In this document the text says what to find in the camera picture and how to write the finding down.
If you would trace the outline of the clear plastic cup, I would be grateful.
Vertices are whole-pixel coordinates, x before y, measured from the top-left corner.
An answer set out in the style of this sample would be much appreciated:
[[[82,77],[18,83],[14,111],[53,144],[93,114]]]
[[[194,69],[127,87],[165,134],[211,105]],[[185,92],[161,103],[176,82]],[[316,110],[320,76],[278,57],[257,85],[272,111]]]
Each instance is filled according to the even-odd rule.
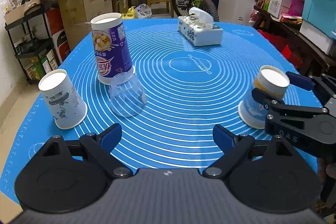
[[[144,87],[134,73],[123,72],[114,76],[109,94],[112,112],[120,117],[140,114],[147,103]]]

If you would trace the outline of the yellow oil jug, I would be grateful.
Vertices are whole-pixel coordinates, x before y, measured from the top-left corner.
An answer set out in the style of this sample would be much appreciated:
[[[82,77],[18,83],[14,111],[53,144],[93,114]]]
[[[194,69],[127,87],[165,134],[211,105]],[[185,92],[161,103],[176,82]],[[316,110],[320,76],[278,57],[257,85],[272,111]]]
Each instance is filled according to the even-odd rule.
[[[128,9],[126,13],[121,14],[123,20],[132,20],[137,18],[135,7]]]

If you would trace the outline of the green white product box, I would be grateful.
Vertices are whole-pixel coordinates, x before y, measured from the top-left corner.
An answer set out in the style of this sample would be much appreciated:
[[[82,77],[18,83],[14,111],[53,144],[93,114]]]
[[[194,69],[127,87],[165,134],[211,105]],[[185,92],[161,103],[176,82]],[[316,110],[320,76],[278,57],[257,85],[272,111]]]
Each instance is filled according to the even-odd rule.
[[[293,0],[265,0],[263,10],[276,19],[280,19],[282,14],[287,14]]]

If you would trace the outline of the knotted plastic bag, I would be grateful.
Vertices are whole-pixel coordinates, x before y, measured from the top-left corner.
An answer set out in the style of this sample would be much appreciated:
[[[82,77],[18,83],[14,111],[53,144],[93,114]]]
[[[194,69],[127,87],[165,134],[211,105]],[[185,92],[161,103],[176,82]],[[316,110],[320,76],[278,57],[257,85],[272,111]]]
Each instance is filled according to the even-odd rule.
[[[152,10],[147,4],[141,4],[135,7],[136,16],[138,19],[150,19],[152,17]]]

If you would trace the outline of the lower cardboard box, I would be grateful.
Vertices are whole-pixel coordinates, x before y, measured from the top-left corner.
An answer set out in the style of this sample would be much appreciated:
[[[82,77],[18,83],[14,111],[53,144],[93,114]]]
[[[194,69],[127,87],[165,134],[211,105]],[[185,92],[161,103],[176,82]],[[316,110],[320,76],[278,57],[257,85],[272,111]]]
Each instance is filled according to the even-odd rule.
[[[71,50],[91,32],[91,19],[113,9],[112,0],[58,0],[58,3]]]

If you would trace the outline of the dark wooden side table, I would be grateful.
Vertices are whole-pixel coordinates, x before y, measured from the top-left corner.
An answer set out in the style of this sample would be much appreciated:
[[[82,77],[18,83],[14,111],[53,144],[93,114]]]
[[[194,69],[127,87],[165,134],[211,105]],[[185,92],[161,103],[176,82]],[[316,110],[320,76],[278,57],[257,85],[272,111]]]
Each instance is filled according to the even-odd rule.
[[[291,27],[283,22],[274,20],[270,14],[257,6],[254,8],[260,13],[260,18],[256,20],[254,28],[268,32],[272,35],[279,35],[286,40],[286,44],[292,53],[299,57],[302,62],[297,68],[304,76],[320,76],[325,73],[335,77],[335,58],[326,55],[317,46],[303,36],[298,27]]]

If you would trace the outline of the pink translucent container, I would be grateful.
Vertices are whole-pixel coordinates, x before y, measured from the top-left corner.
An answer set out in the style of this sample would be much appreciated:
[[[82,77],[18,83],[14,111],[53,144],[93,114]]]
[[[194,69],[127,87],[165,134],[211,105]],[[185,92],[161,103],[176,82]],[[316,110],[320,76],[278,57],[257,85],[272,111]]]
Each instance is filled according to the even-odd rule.
[[[301,17],[305,0],[293,0],[288,10],[288,15]]]

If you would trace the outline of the teal storage bin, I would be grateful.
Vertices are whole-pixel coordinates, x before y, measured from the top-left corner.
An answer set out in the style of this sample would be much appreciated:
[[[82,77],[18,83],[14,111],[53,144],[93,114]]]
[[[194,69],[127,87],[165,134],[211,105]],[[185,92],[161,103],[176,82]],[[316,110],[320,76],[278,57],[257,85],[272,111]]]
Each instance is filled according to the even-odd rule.
[[[305,0],[303,19],[333,39],[335,34],[336,0]]]

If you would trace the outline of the blue white paper cup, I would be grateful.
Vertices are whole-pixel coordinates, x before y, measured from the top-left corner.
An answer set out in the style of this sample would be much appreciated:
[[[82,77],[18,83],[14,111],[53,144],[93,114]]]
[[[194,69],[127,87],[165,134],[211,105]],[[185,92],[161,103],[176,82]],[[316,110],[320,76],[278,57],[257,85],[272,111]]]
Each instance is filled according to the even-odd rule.
[[[273,100],[282,102],[289,85],[289,77],[283,71],[262,66],[238,105],[240,118],[254,129],[264,129],[268,105]]]

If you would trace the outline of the black metal shelf rack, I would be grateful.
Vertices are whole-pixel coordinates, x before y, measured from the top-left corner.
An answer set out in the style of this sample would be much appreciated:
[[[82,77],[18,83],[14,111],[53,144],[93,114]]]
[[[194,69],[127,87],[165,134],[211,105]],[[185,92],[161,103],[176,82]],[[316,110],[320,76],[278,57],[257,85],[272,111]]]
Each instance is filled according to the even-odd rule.
[[[45,9],[44,5],[42,4],[37,4],[34,5],[32,7],[30,7],[29,9],[27,9],[24,12],[24,16],[14,22],[12,22],[11,24],[5,24],[5,30],[7,31],[7,34],[9,36],[10,39],[10,43],[12,45],[12,48],[14,50],[15,53],[15,57],[18,60],[21,69],[23,71],[23,73],[25,74],[25,78],[26,81],[29,84],[37,84],[38,80],[37,79],[33,79],[31,78],[31,76],[27,73],[26,69],[24,68],[23,64],[22,64],[22,59],[28,59],[30,57],[37,57],[39,61],[41,61],[40,59],[40,53],[43,52],[44,50],[52,50],[54,52],[54,57],[56,59],[56,64],[60,65],[60,59],[58,57],[58,54],[56,52],[56,48],[55,45],[53,43],[52,40],[52,36],[51,36],[51,32],[49,31],[49,28],[47,26],[47,16],[46,16],[46,12],[48,11],[48,9]],[[44,39],[39,39],[35,36],[33,36],[33,32],[30,28],[29,25],[29,20],[37,17],[37,16],[42,16],[43,17],[43,23],[45,25],[45,29],[46,29],[46,33],[47,33],[47,38]],[[21,52],[21,51],[17,51],[16,47],[14,46],[14,42],[13,39],[11,37],[10,34],[10,30],[17,27],[17,26],[21,26],[24,33],[28,32],[29,34],[29,39],[27,41],[28,44],[33,44],[31,47],[29,47],[27,50]]]

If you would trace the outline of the white ink-print paper cup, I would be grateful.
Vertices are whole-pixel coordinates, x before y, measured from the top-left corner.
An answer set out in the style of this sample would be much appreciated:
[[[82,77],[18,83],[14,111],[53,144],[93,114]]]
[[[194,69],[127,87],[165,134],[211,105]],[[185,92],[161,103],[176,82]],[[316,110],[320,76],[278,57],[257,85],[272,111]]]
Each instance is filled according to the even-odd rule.
[[[38,88],[59,129],[69,130],[84,121],[88,107],[65,69],[46,74]]]

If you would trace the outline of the white tissue pack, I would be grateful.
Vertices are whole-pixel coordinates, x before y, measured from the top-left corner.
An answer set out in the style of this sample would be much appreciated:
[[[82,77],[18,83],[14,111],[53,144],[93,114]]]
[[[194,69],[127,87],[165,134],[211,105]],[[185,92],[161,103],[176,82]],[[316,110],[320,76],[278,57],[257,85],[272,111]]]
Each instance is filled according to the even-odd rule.
[[[212,15],[197,7],[178,17],[178,31],[195,47],[220,45],[224,33]]]

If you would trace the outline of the white flat box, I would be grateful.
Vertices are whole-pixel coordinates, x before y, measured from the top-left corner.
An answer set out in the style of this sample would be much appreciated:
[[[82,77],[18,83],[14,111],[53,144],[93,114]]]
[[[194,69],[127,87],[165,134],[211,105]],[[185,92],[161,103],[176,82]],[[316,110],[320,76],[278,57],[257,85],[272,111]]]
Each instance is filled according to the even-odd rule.
[[[303,36],[310,40],[326,55],[335,57],[335,39],[329,38],[321,30],[303,20],[300,31]]]

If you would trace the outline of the blue silicone baking mat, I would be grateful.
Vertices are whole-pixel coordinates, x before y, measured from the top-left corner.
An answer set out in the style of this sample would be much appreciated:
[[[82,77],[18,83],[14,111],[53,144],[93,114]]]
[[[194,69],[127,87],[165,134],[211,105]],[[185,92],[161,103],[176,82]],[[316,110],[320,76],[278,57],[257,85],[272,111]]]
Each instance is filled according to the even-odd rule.
[[[97,79],[90,35],[62,64],[86,102],[84,121],[60,130],[46,103],[38,97],[23,120],[1,174],[1,192],[16,200],[14,182],[27,162],[52,136],[78,139],[122,126],[113,156],[132,170],[138,168],[200,168],[221,157],[212,130],[220,124],[233,133],[268,139],[247,126],[238,104],[263,65],[295,71],[277,49],[249,26],[221,23],[222,43],[194,47],[178,31],[175,19],[126,20],[126,39],[147,103],[134,117],[118,117],[111,109],[109,87]]]

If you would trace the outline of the tall purple paper cup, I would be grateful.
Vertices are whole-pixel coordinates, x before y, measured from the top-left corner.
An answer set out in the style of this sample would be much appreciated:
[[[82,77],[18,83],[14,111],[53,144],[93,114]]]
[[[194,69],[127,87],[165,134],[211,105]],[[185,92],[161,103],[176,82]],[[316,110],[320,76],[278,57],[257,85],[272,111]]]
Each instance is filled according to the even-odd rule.
[[[131,61],[129,48],[120,13],[105,13],[91,20],[92,40],[98,80],[111,85],[113,78],[130,78],[135,69]]]

